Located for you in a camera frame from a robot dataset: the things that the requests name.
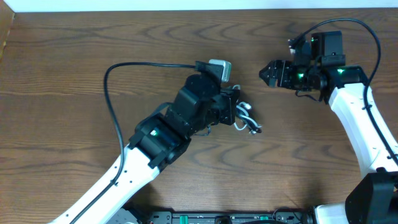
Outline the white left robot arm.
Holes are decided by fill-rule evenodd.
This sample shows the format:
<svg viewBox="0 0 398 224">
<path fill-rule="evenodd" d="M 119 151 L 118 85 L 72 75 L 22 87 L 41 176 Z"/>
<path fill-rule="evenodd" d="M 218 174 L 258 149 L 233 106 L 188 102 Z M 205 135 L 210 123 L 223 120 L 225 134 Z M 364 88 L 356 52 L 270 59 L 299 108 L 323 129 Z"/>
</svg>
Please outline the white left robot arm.
<svg viewBox="0 0 398 224">
<path fill-rule="evenodd" d="M 212 125 L 234 123 L 240 90 L 223 88 L 211 75 L 191 75 L 174 102 L 162 103 L 135 128 L 106 173 L 54 223 L 107 223 L 141 188 Z"/>
</svg>

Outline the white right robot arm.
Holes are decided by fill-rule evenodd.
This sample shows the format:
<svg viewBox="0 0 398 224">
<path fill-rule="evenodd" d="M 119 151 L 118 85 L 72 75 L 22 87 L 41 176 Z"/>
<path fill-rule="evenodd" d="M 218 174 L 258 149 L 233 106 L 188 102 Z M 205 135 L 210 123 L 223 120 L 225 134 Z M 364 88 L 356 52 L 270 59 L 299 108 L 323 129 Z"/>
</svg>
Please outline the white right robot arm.
<svg viewBox="0 0 398 224">
<path fill-rule="evenodd" d="M 359 66 L 321 67 L 273 60 L 259 72 L 269 87 L 318 90 L 342 123 L 361 182 L 341 203 L 316 206 L 306 223 L 397 223 L 397 141 Z"/>
</svg>

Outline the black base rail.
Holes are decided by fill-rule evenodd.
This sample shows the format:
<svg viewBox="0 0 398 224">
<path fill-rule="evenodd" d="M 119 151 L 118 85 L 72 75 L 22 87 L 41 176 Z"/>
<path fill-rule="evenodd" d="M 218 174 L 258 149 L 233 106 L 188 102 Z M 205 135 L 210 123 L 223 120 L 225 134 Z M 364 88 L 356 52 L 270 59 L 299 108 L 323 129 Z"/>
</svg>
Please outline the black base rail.
<svg viewBox="0 0 398 224">
<path fill-rule="evenodd" d="M 176 211 L 165 207 L 123 207 L 107 224 L 316 224 L 312 210 L 280 207 L 271 211 Z"/>
</svg>

